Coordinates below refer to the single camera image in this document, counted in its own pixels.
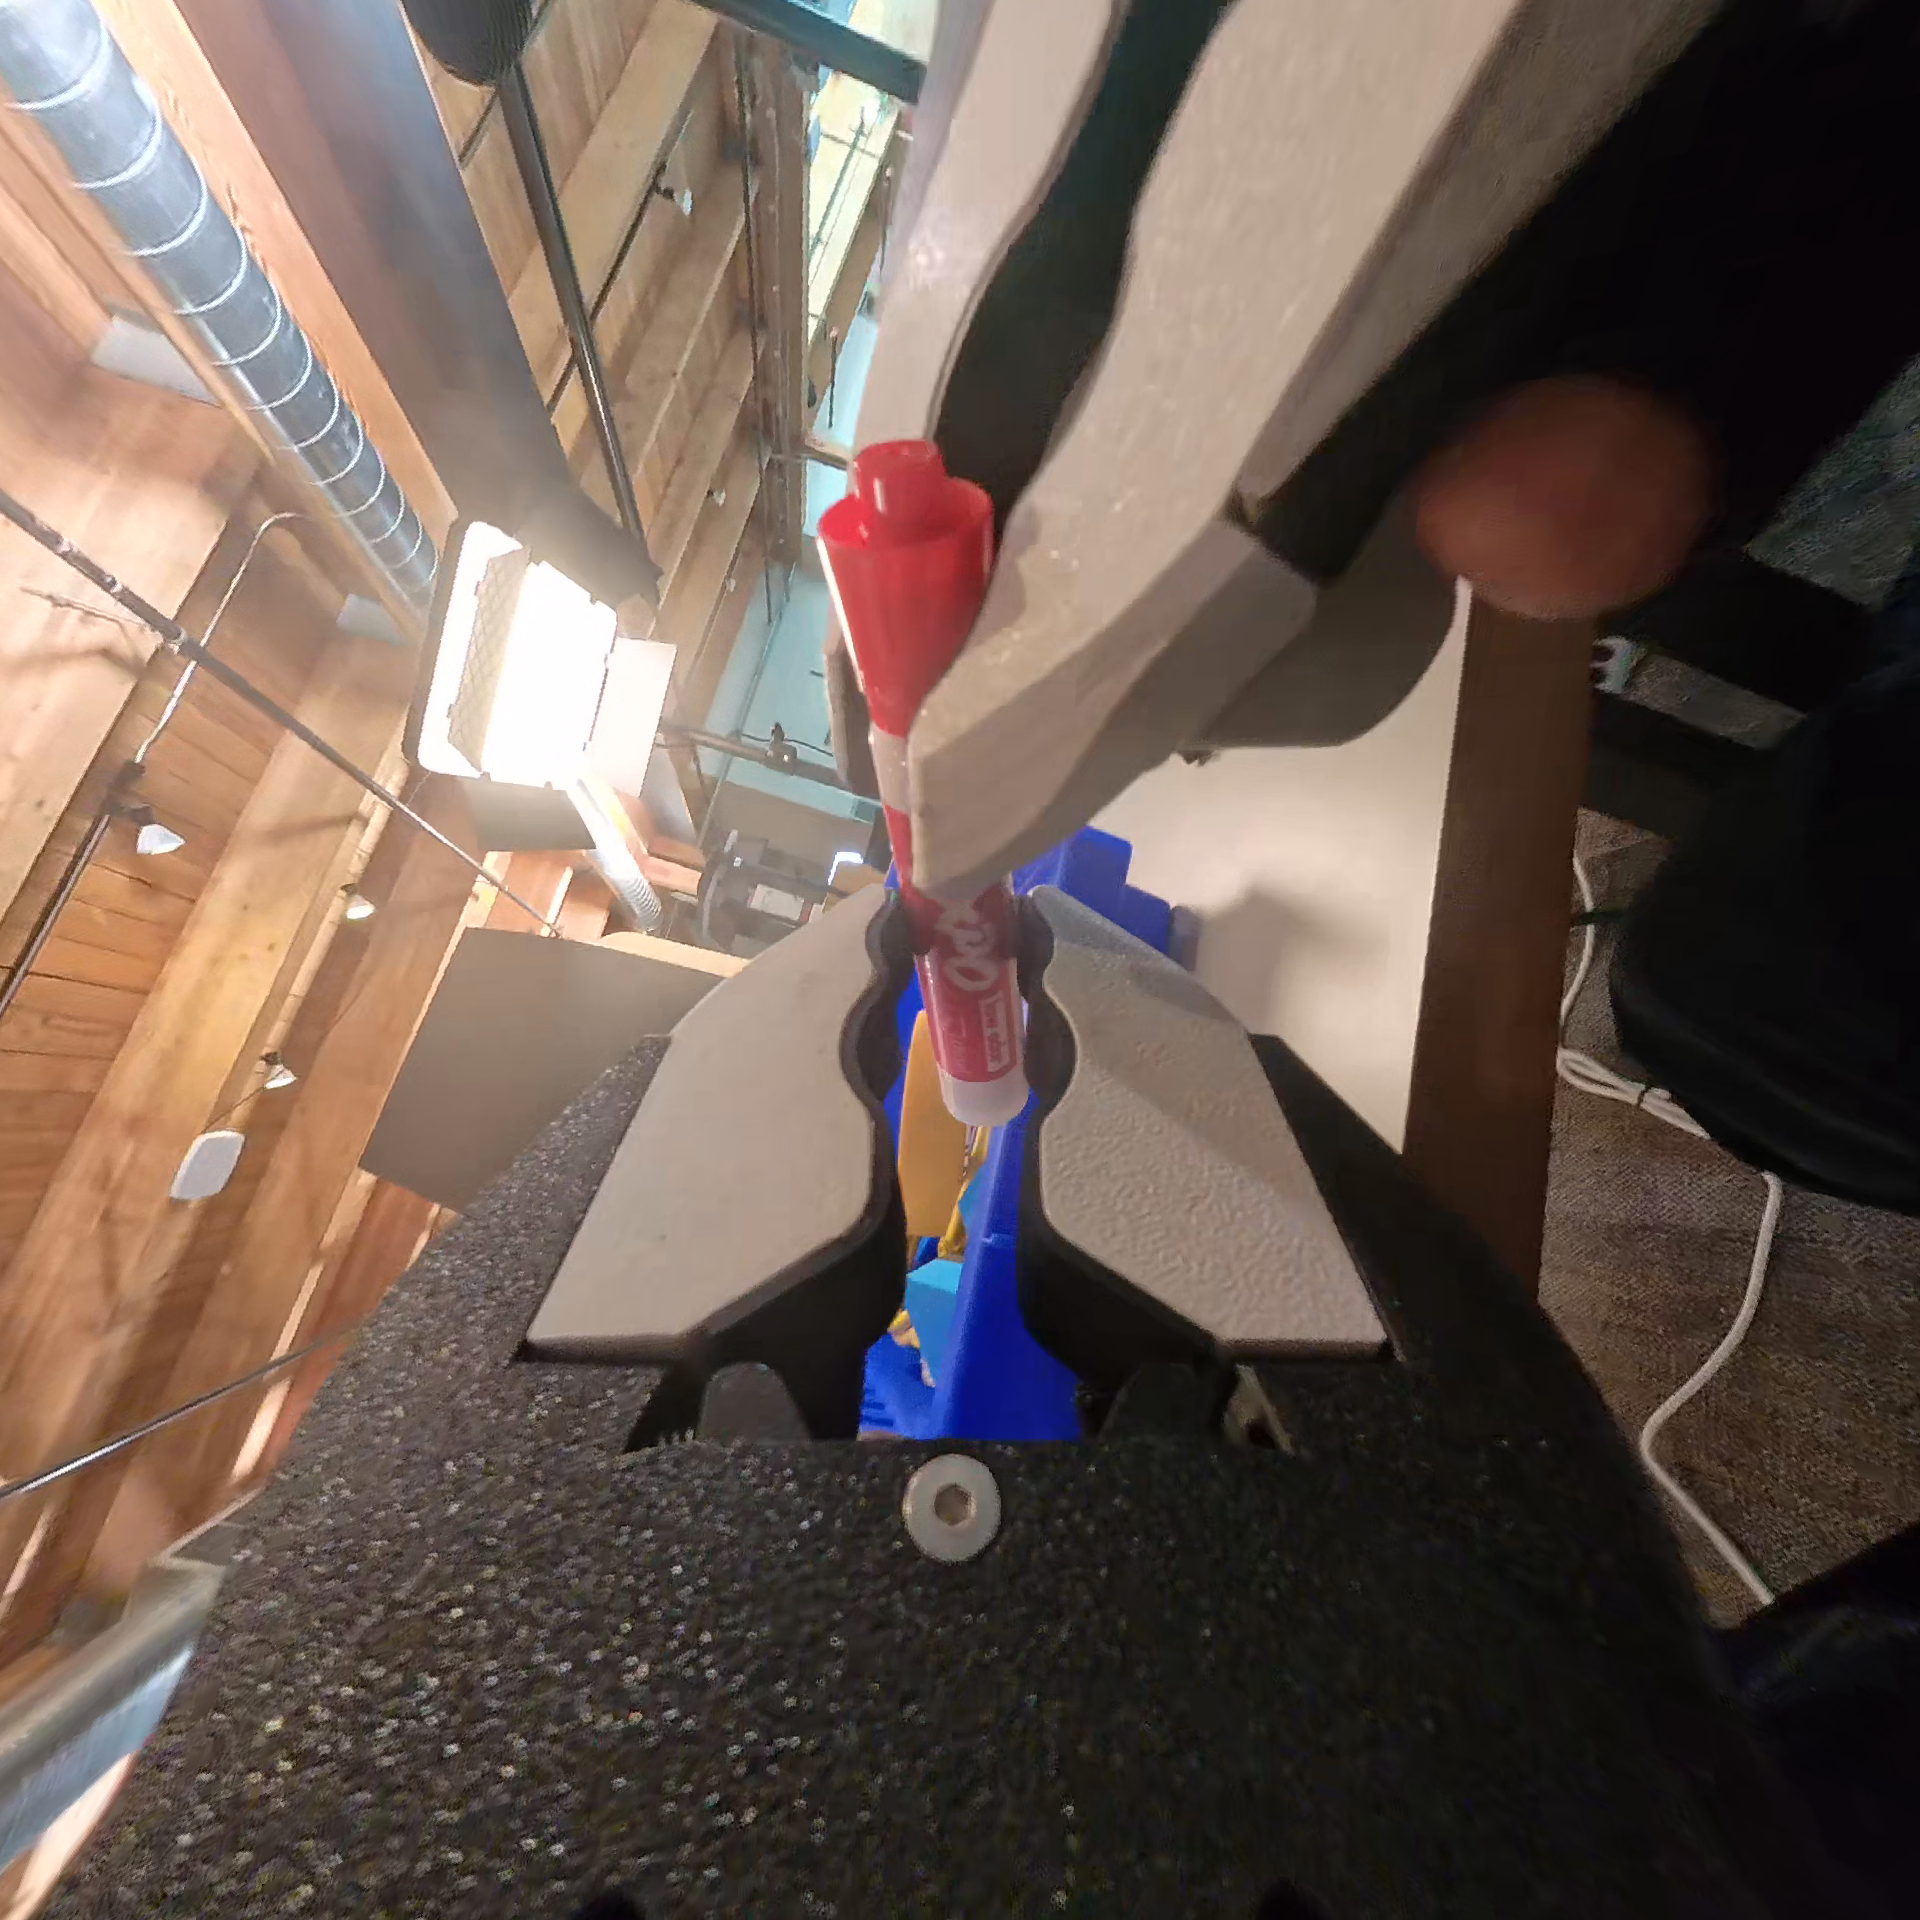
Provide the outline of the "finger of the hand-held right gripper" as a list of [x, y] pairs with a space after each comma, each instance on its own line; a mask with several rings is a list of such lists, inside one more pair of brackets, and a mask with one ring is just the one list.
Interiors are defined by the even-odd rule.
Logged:
[[1201, 4], [944, 4], [854, 458], [926, 440], [993, 570], [913, 804], [1113, 804], [1201, 724], [1203, 318], [1179, 215]]
[[[1332, 747], [1428, 669], [1452, 585], [1397, 500], [1321, 583], [1248, 509], [1588, 158], [1717, 4], [1201, 4], [1177, 215], [1203, 327], [1203, 673], [1179, 749]], [[1108, 802], [913, 802], [921, 887], [977, 890]]]

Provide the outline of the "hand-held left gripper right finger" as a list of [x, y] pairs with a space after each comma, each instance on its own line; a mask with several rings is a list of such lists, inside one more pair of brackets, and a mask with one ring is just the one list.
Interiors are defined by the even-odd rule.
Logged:
[[1380, 1356], [1378, 1304], [1240, 1020], [1059, 885], [1022, 900], [1022, 928], [1037, 1343], [1065, 1366]]

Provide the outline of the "person's right hand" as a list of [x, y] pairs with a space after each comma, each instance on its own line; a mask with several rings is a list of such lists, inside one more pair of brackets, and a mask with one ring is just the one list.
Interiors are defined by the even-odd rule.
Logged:
[[1596, 620], [1667, 587], [1710, 532], [1718, 465], [1678, 405], [1603, 377], [1495, 400], [1420, 469], [1413, 535], [1485, 606]]

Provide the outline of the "grey metal bar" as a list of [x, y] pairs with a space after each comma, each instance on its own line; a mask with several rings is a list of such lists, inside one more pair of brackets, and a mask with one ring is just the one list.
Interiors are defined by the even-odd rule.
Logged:
[[13, 1859], [152, 1736], [229, 1579], [195, 1556], [152, 1562], [120, 1616], [3, 1707], [3, 1859]]

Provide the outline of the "white table with wooden edge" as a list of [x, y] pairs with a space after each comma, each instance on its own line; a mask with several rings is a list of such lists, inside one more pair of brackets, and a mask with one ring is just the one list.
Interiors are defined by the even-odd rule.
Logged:
[[1201, 983], [1288, 1044], [1540, 1287], [1591, 621], [1455, 589], [1404, 702], [1329, 747], [1169, 757], [1094, 823]]

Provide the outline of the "beige panel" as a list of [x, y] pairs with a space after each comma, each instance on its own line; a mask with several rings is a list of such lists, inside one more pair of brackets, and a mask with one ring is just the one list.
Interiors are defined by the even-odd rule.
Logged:
[[747, 957], [647, 932], [464, 929], [360, 1170], [469, 1209], [599, 1075], [747, 967]]

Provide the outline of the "blue storage bin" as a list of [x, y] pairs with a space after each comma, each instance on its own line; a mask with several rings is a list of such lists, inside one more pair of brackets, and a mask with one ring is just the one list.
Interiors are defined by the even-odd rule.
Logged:
[[[1082, 827], [1022, 865], [1016, 896], [1051, 885], [1170, 954], [1172, 905], [1132, 883], [1135, 847]], [[917, 1346], [892, 1332], [864, 1360], [862, 1435], [914, 1442], [1055, 1444], [1085, 1435], [1078, 1379], [1028, 1332], [1016, 1284], [1027, 1131], [1041, 1112], [1028, 1096], [1021, 1116], [996, 1127], [958, 1212], [964, 1252], [939, 1253], [935, 1231], [908, 1235], [904, 1311]]]

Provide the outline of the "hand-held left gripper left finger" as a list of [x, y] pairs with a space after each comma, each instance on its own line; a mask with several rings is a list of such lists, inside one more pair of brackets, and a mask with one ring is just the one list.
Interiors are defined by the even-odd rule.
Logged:
[[814, 1290], [897, 1196], [860, 1048], [897, 1039], [901, 900], [869, 885], [699, 999], [526, 1325], [555, 1360], [689, 1362]]

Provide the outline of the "red and white marker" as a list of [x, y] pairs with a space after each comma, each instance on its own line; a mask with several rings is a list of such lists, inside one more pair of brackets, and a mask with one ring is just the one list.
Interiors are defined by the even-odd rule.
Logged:
[[906, 738], [979, 618], [995, 570], [995, 503], [948, 472], [937, 443], [878, 442], [854, 455], [844, 498], [822, 513], [818, 547], [869, 710], [939, 1091], [964, 1127], [993, 1129], [1016, 1120], [1030, 1096], [1016, 900], [1005, 878], [971, 900], [924, 892]]

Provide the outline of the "silver ventilation duct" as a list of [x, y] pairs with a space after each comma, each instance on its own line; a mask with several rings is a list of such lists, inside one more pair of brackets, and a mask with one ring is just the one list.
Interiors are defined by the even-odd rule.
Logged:
[[437, 540], [106, 17], [87, 2], [6, 2], [3, 74], [13, 105], [152, 282], [212, 385], [252, 419], [389, 594], [427, 613]]

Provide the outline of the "studio light panel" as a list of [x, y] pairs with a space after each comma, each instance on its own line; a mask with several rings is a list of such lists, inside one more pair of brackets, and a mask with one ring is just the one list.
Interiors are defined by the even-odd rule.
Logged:
[[625, 613], [526, 540], [452, 521], [405, 726], [413, 766], [449, 777], [636, 796], [679, 661], [656, 613]]

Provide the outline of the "yellow tape roll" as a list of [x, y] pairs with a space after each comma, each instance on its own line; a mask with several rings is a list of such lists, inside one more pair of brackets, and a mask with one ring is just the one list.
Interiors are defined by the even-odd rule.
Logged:
[[923, 1379], [948, 1362], [958, 1290], [971, 1252], [967, 1206], [985, 1170], [990, 1127], [948, 1112], [926, 1011], [914, 1015], [899, 1105], [897, 1167], [908, 1235], [906, 1304], [892, 1338], [918, 1348]]

